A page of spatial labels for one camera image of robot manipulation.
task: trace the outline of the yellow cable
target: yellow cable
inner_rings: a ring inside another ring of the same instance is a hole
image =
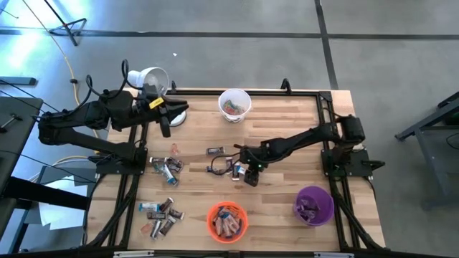
[[[53,166],[56,166],[56,164],[58,164],[59,162],[66,161],[66,160],[69,160],[69,159],[72,159],[72,158],[87,158],[87,157],[86,157],[86,156],[68,156],[68,157],[59,159],[58,161],[56,161],[56,162],[55,162],[54,164],[52,164],[52,165],[53,165]]]
[[[49,32],[49,30],[44,26],[44,24],[42,23],[42,21],[40,21],[40,19],[38,19],[38,16],[34,13],[34,11],[32,11],[32,8],[30,8],[30,6],[27,4],[27,2],[25,0],[22,0],[24,2],[24,4],[27,6],[27,8],[30,10],[30,12],[35,16],[35,18],[37,19],[37,21],[42,25],[43,29],[46,30],[46,32],[48,33],[48,35],[51,36],[52,40],[55,42],[56,46],[59,48],[60,52],[62,53],[62,56],[64,57],[64,60],[65,60],[65,63],[67,64],[67,66],[69,67],[69,71],[70,71],[70,75],[72,76],[72,79],[75,80],[75,76],[73,75],[73,69],[72,69],[72,66],[70,65],[70,62],[67,58],[67,55],[64,53],[64,50],[62,50],[62,48],[60,47],[59,43],[57,43],[56,39],[52,36],[51,32]],[[78,94],[77,94],[77,84],[76,83],[72,83],[73,84],[73,95],[75,96],[75,101],[77,102],[77,105],[80,104],[80,101],[78,100]],[[99,138],[99,135],[98,133],[93,129],[93,133],[94,133],[94,136],[96,138]]]

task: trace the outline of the orange bowl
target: orange bowl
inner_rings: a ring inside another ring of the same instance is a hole
[[[230,239],[225,238],[223,236],[219,236],[215,231],[214,218],[220,211],[220,207],[225,207],[226,209],[229,209],[230,211],[236,213],[237,217],[241,219],[241,229],[239,234],[233,236]],[[231,244],[241,239],[241,237],[244,236],[245,232],[247,231],[248,226],[249,219],[247,218],[247,212],[245,212],[245,210],[241,206],[239,206],[239,204],[236,204],[232,201],[223,201],[218,204],[215,204],[212,208],[210,208],[209,212],[207,213],[207,231],[209,231],[213,239],[217,240],[220,243]]]

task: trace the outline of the gray floor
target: gray floor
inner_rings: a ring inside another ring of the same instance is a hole
[[[49,27],[59,25],[42,1],[31,6]],[[313,0],[54,1],[67,20],[88,18],[87,29],[156,32],[318,32]],[[329,33],[457,34],[459,2],[452,0],[323,0]],[[0,26],[38,27],[19,0],[10,0]],[[330,89],[320,39],[84,37],[74,47],[57,39],[83,80],[114,89],[120,63],[165,68],[179,87],[277,88],[287,77],[296,89]],[[59,50],[40,35],[0,36],[1,75],[33,76],[23,87],[56,108],[75,106],[68,69]],[[457,209],[423,211],[437,194],[417,141],[393,135],[431,113],[458,90],[459,41],[331,40],[339,88],[350,90],[362,119],[371,157],[387,165],[375,174],[377,204],[387,246],[393,250],[457,257]],[[1,86],[20,96],[20,92]],[[86,93],[83,86],[80,96]],[[52,163],[68,155],[90,155],[73,146],[45,146],[37,130],[24,154]],[[15,175],[28,178],[41,166],[21,158]],[[14,231],[10,223],[9,232]],[[7,245],[4,237],[0,250]]]

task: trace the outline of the yellow tag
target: yellow tag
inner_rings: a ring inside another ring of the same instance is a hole
[[[153,100],[153,102],[150,103],[150,109],[156,108],[156,106],[158,106],[159,104],[161,104],[161,103],[163,103],[163,102],[164,102],[164,100],[163,100],[162,97],[159,97],[159,98]]]

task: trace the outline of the wooden tabletop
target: wooden tabletop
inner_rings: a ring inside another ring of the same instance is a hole
[[[335,112],[354,114],[351,93],[332,91]],[[185,212],[166,237],[153,241],[142,236],[139,229],[148,222],[146,214],[134,211],[129,249],[180,250],[244,250],[244,251],[337,251],[339,250],[334,219],[319,227],[306,226],[293,215],[295,195],[305,186],[320,186],[329,191],[323,175],[318,143],[294,152],[281,162],[270,164],[260,174],[257,187],[229,176],[205,172],[211,158],[206,148],[224,146],[227,153],[236,153],[233,144],[255,145],[276,137],[290,137],[318,125],[316,101],[312,97],[252,97],[252,110],[238,124],[228,123],[219,113],[218,96],[173,96],[188,101],[189,109],[183,125],[171,128],[171,137],[163,138],[159,126],[150,124],[147,137],[148,156],[170,156],[173,143],[185,163],[173,187],[147,164],[142,175],[136,207],[141,202],[175,200],[174,208]],[[129,130],[111,130],[108,140],[128,141]],[[224,168],[224,158],[217,164]],[[113,213],[120,176],[106,176],[96,189],[88,219],[88,241],[103,228]],[[354,213],[374,241],[384,246],[377,206],[370,185],[362,178],[349,178]],[[234,201],[248,214],[249,227],[243,238],[234,244],[213,240],[206,228],[206,214],[220,201]],[[346,239],[351,243],[349,226],[344,218]],[[118,241],[124,218],[120,220]]]

